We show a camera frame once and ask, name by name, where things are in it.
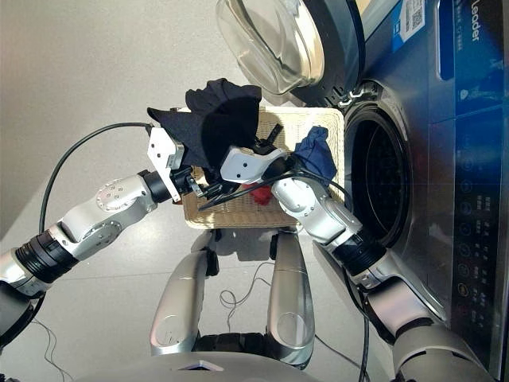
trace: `blue cloth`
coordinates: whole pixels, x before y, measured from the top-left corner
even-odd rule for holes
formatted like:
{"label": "blue cloth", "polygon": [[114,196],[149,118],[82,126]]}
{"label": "blue cloth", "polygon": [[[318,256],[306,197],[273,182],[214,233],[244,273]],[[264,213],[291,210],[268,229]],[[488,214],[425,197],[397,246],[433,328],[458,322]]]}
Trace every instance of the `blue cloth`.
{"label": "blue cloth", "polygon": [[295,145],[294,153],[304,162],[306,169],[332,180],[337,169],[328,148],[327,137],[328,130],[325,127],[313,126],[308,136]]}

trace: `washing machine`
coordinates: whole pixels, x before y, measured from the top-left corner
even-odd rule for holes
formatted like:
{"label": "washing machine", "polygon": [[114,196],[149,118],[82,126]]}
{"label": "washing machine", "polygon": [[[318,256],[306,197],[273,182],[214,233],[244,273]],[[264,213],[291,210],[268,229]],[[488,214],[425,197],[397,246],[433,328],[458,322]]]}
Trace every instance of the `washing machine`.
{"label": "washing machine", "polygon": [[355,214],[504,379],[509,4],[220,0],[217,18],[252,83],[341,110]]}

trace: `gray floor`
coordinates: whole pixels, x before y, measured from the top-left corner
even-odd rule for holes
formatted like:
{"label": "gray floor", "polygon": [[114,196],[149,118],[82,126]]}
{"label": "gray floor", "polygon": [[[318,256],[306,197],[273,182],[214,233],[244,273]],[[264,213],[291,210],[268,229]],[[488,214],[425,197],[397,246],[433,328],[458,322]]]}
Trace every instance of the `gray floor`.
{"label": "gray floor", "polygon": [[[2,251],[37,232],[45,182],[77,139],[108,123],[148,121],[147,106],[182,106],[185,91],[207,80],[246,83],[216,28],[214,7],[212,0],[0,2]],[[142,129],[126,128],[75,152],[56,181],[47,221],[90,198],[105,181],[151,168],[146,144]],[[185,225],[180,207],[161,205],[56,283],[39,318],[58,337],[57,363],[79,377],[148,357],[148,332],[165,282],[199,234]],[[268,237],[251,232],[251,247],[243,245],[240,257],[266,256]],[[317,333],[359,360],[362,320],[344,290],[338,294],[325,277],[309,240],[303,244]],[[219,292],[244,294],[258,265],[238,261],[228,243],[223,255],[220,275],[206,284],[202,333],[227,331]],[[267,279],[270,273],[270,266],[262,268]],[[268,291],[261,283],[255,287],[235,314],[233,330],[264,330]],[[388,380],[390,352],[374,330],[371,338],[371,380]],[[0,370],[24,382],[58,380],[44,361],[46,343],[44,330],[30,325],[6,348]],[[357,376],[320,344],[306,372],[323,381]]]}

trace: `laundry basket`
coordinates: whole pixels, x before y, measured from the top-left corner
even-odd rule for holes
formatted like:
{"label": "laundry basket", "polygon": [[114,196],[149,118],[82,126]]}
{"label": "laundry basket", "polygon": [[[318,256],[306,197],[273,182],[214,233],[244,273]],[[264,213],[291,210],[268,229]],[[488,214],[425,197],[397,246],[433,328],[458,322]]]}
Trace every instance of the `laundry basket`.
{"label": "laundry basket", "polygon": [[[337,167],[334,181],[344,185],[343,116],[338,110],[323,107],[260,107],[257,136],[267,138],[277,123],[283,126],[283,130],[274,145],[286,151],[294,150],[295,144],[305,138],[311,127],[326,127],[327,143]],[[193,176],[198,183],[205,184],[200,168],[194,169]],[[332,194],[342,199],[334,188]],[[247,194],[202,212],[198,208],[207,203],[205,198],[197,198],[194,193],[189,193],[182,202],[185,221],[192,228],[274,228],[296,223],[294,218],[282,211],[274,197],[268,205],[258,205]]]}

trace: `washing machine door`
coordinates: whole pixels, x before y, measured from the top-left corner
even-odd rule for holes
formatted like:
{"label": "washing machine door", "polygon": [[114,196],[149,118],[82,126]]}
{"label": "washing machine door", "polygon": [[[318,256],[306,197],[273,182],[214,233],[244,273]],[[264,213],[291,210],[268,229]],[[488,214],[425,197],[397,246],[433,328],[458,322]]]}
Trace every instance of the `washing machine door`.
{"label": "washing machine door", "polygon": [[219,0],[218,24],[249,81],[309,106],[337,104],[363,71],[354,0]]}

